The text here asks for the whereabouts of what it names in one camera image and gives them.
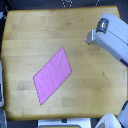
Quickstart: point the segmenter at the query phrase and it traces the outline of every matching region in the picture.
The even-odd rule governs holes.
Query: metal bracket
[[[107,19],[102,18],[97,24],[96,32],[106,33],[108,23],[109,21]]]

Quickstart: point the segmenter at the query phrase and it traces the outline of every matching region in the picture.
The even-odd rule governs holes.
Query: wooden tabletop
[[[1,61],[7,119],[118,115],[127,99],[127,69],[97,45],[84,42],[102,13],[116,7],[10,11]],[[64,47],[72,73],[42,105],[33,76]]]

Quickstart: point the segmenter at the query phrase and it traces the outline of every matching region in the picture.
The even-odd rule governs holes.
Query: pink towel
[[[62,47],[33,77],[40,105],[56,91],[70,73],[71,68]]]

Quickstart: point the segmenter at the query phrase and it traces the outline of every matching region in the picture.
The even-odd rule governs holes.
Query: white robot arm
[[[85,42],[97,44],[128,68],[128,25],[112,14],[103,14],[97,28],[91,30]]]

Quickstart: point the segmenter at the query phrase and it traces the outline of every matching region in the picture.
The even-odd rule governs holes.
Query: wood grain
[[[2,43],[5,112],[9,120],[117,115],[127,99],[127,70],[84,38],[116,7],[10,11]],[[43,104],[33,76],[64,47],[72,73]]]

